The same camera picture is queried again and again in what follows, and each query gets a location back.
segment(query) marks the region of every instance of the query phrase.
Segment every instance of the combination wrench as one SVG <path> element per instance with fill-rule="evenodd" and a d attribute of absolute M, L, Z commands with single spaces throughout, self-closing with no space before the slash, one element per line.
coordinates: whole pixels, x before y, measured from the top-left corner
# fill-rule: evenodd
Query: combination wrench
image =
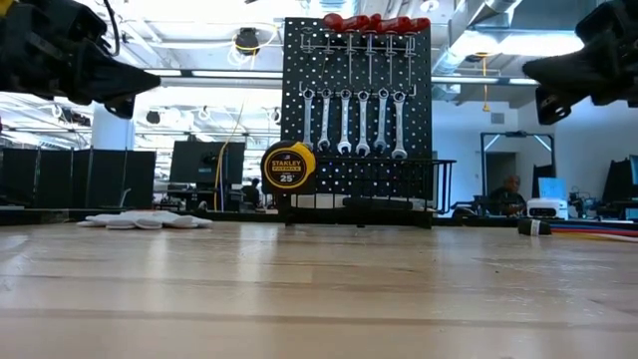
<path fill-rule="evenodd" d="M 312 99 L 315 97 L 315 92 L 306 89 L 303 91 L 303 100 L 305 108 L 303 112 L 303 144 L 306 145 L 310 151 L 312 151 L 312 141 L 310 140 L 310 125 L 312 124 Z"/>
<path fill-rule="evenodd" d="M 388 90 L 379 90 L 379 128 L 377 129 L 377 140 L 374 147 L 377 151 L 383 152 L 386 149 L 386 106 L 388 104 Z"/>
<path fill-rule="evenodd" d="M 352 145 L 348 141 L 348 106 L 350 105 L 351 96 L 350 90 L 341 92 L 341 141 L 337 145 L 337 151 L 341 155 L 346 155 L 352 151 Z"/>
<path fill-rule="evenodd" d="M 321 92 L 323 98 L 323 114 L 321 117 L 321 139 L 317 143 L 319 151 L 327 151 L 330 149 L 330 140 L 328 140 L 328 116 L 330 115 L 330 98 L 332 91 L 325 89 Z"/>
<path fill-rule="evenodd" d="M 363 152 L 363 157 L 370 154 L 370 146 L 368 146 L 368 138 L 366 133 L 368 131 L 368 126 L 366 123 L 367 117 L 367 107 L 368 107 L 368 99 L 370 98 L 370 94 L 362 91 L 357 97 L 359 98 L 359 144 L 357 145 L 356 151 L 357 155 Z"/>
<path fill-rule="evenodd" d="M 395 109 L 397 111 L 397 143 L 395 150 L 392 151 L 392 158 L 395 160 L 404 160 L 408 157 L 408 153 L 403 148 L 403 104 L 406 102 L 406 94 L 396 92 L 393 96 L 395 101 Z"/>

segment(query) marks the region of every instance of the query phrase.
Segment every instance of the black pegboard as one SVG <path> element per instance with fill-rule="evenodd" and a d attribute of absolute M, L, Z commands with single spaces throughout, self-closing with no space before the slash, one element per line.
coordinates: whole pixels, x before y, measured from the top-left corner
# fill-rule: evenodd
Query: black pegboard
<path fill-rule="evenodd" d="M 349 76 L 349 57 L 344 49 L 348 45 L 349 34 L 335 34 L 327 31 L 321 19 L 287 18 L 285 20 L 285 47 L 283 68 L 283 96 L 281 139 L 304 141 L 304 98 L 300 90 L 314 91 L 311 107 L 311 135 L 313 152 L 319 159 L 335 158 L 332 164 L 319 165 L 318 190 L 320 192 L 353 193 L 348 185 L 347 176 L 374 176 L 380 181 L 374 185 L 371 182 L 366 187 L 356 191 L 373 190 L 377 195 L 411 193 L 415 196 L 420 192 L 420 186 L 406 188 L 398 180 L 409 177 L 397 169 L 400 164 L 393 164 L 391 169 L 378 168 L 370 164 L 369 159 L 389 159 L 396 143 L 396 108 L 392 100 L 395 92 L 403 92 L 408 96 L 403 107 L 404 148 L 410 160 L 428 160 L 432 157 L 432 99 L 431 99 L 431 43 L 430 30 L 424 30 L 414 35 L 414 54 L 412 57 L 412 77 L 409 77 L 409 59 L 405 56 L 408 37 L 395 35 L 393 48 L 396 55 L 392 58 L 392 85 L 390 83 L 390 61 L 386 49 L 390 37 L 388 35 L 363 35 L 352 33 L 352 46 L 356 51 L 352 54 L 352 74 Z M 372 57 L 372 84 L 369 82 L 369 58 L 365 48 L 369 36 L 373 37 L 373 48 L 376 54 Z M 332 54 L 326 54 L 326 45 L 330 43 Z M 323 98 L 321 91 L 329 89 L 333 96 L 330 99 L 328 124 L 328 138 L 330 147 L 327 151 L 320 151 L 317 144 L 321 138 Z M 390 93 L 386 104 L 385 142 L 386 148 L 382 152 L 375 151 L 374 141 L 377 139 L 379 128 L 379 90 L 385 89 Z M 348 155 L 341 155 L 337 145 L 341 139 L 342 130 L 342 101 L 335 94 L 342 90 L 350 90 L 352 98 L 348 106 L 348 140 L 352 151 Z M 360 106 L 357 94 L 367 91 L 372 96 L 367 104 L 366 137 L 371 152 L 362 157 L 355 154 L 360 137 Z M 340 163 L 340 158 L 361 159 L 359 162 Z M 330 176 L 335 182 L 323 178 Z M 414 182 L 422 174 L 415 174 L 415 178 L 407 180 Z"/>

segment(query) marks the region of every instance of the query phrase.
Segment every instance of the man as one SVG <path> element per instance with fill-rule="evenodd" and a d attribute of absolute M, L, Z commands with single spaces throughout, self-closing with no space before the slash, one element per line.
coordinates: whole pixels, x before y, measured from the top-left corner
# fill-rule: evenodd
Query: man
<path fill-rule="evenodd" d="M 244 202 L 252 203 L 255 208 L 259 208 L 261 203 L 261 194 L 257 186 L 259 185 L 259 179 L 252 179 L 252 185 L 245 185 L 241 191 L 244 193 Z"/>
<path fill-rule="evenodd" d="M 505 179 L 503 186 L 495 189 L 489 194 L 489 199 L 493 201 L 491 214 L 514 215 L 525 209 L 525 199 L 518 194 L 520 178 L 509 176 Z"/>

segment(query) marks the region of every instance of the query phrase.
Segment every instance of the wooden tabletop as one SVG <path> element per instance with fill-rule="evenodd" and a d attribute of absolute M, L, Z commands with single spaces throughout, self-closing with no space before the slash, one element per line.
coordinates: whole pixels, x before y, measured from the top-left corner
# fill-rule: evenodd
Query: wooden tabletop
<path fill-rule="evenodd" d="M 0 228 L 0 358 L 632 358 L 638 244 L 515 228 Z"/>

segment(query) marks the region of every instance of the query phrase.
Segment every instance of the white column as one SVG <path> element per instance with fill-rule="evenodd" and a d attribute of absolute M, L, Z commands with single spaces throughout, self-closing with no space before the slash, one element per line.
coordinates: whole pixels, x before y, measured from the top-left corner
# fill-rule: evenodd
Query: white column
<path fill-rule="evenodd" d="M 91 143 L 96 150 L 132 151 L 135 148 L 136 127 L 133 119 L 121 119 L 104 108 L 93 104 Z"/>

